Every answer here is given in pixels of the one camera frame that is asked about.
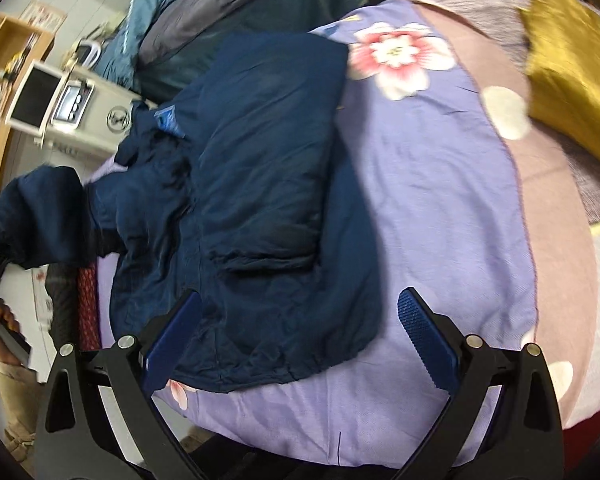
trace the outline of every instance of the patterned cloth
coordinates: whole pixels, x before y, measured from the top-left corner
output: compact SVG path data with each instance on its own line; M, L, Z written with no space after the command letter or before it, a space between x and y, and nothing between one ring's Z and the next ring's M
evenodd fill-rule
M80 350L98 350L100 327L98 320L98 295L96 293L96 265L89 265L78 270L78 326L80 333Z
M530 0L430 0L468 20L493 38L516 67L524 72L528 42L519 8ZM567 156L589 224L600 222L600 161L568 137L555 134Z

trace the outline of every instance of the purple bedsheet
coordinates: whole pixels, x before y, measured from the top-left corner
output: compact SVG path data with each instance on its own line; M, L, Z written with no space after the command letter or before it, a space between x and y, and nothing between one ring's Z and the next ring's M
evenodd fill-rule
M126 171L126 168L116 164L113 159L113 157L108 158L107 161L87 179L87 182L93 182L106 174L115 171ZM98 258L96 269L98 281L98 314L100 319L100 343L103 348L109 348L116 342L111 330L111 323L109 322L109 301L111 300L111 286L113 285L113 277L116 273L117 266L117 254L110 254L105 258Z
M426 25L410 2L391 0L317 33L355 43L378 22ZM386 313L378 338L356 359L295 383L188 392L184 411L170 390L159 393L194 424L311 462L400 467L447 399L398 321L404 288L415 286L463 332L520 348L536 308L516 169L465 70L428 74L430 87L402 100L388 99L373 77L351 80L338 112L378 233ZM114 270L113 259L98 266L103 342L112 342L104 289ZM492 392L462 462L475 454L494 404Z

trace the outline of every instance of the metal screw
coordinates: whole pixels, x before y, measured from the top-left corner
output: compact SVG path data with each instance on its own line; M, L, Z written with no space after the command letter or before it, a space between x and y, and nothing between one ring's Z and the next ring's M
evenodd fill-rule
M74 346L71 343L67 343L60 347L60 355L62 357L67 357L74 351Z
M536 343L529 343L526 346L526 351L529 352L534 357L538 357L542 352L540 347Z
M132 335L123 335L118 339L118 346L122 349L131 348L135 343L136 340Z
M482 346L482 344L484 343L484 341L482 340L482 338L479 335L471 334L471 335L467 336L466 343L471 348L480 348Z

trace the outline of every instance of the logo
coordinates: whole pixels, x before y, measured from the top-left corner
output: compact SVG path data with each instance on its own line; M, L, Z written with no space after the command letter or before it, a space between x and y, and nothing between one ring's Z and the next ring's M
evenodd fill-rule
M122 106L115 106L107 115L107 127L114 134L126 132L131 124L131 113Z
M176 120L176 107L174 105L163 110L158 110L154 113L154 118L158 124L158 128L162 131L179 139L184 139L184 133Z

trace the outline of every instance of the pink flower pattern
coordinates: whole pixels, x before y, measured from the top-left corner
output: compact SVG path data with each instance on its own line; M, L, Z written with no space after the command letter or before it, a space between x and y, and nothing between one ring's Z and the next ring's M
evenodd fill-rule
M374 77L382 93L392 101L429 88L427 70L449 70L456 58L442 38L428 36L429 27L408 23L395 28L375 23L356 32L359 43L349 45L349 77Z
M179 383L169 379L167 386L171 389L171 395L173 399L178 403L178 406L182 411L185 411L189 406L189 399L187 399L187 392L196 392L195 388L191 388L186 384Z

